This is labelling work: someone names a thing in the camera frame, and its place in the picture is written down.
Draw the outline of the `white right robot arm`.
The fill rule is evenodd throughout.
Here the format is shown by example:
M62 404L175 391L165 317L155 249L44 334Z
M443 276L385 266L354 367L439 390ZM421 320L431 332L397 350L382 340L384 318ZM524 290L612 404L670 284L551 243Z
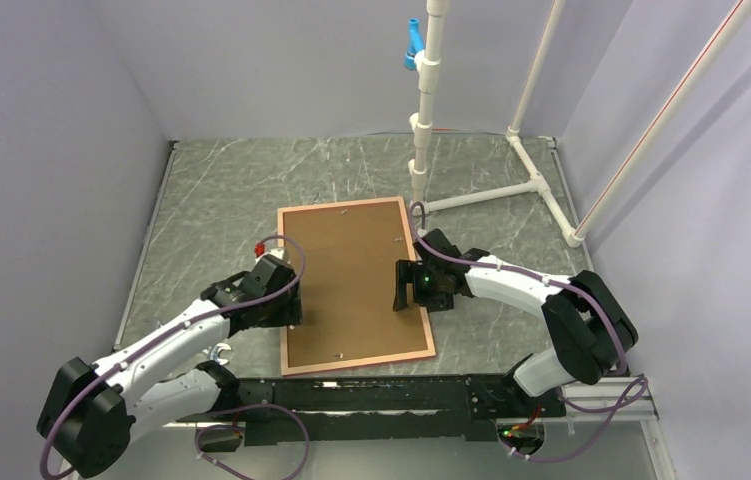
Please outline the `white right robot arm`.
M503 381L503 404L515 415L529 413L541 395L565 384L596 384L623 366L624 355L639 340L632 321L593 271L544 274L486 250L462 252L439 229L417 239L413 248L417 259L395 264L395 311L410 303L446 311L461 295L498 301L545 323L551 347L519 361Z

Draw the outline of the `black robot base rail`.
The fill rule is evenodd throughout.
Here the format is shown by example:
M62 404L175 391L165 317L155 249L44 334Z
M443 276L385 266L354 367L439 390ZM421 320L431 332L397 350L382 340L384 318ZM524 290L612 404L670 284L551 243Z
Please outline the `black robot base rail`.
M543 423L576 413L563 392L518 391L501 374L238 378L211 361L155 385L128 410L129 440L172 422L208 423L211 451L296 440L504 440L543 443Z

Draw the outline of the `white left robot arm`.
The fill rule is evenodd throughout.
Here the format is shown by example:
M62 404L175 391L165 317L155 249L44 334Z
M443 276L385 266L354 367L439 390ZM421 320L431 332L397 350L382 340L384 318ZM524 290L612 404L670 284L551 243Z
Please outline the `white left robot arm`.
M302 268L282 250L253 268L212 283L174 319L136 343L92 363L75 357L57 371L36 424L45 445L45 479L92 478L132 442L194 414L215 420L243 407L241 382L213 359L186 373L174 370L234 335L302 320Z

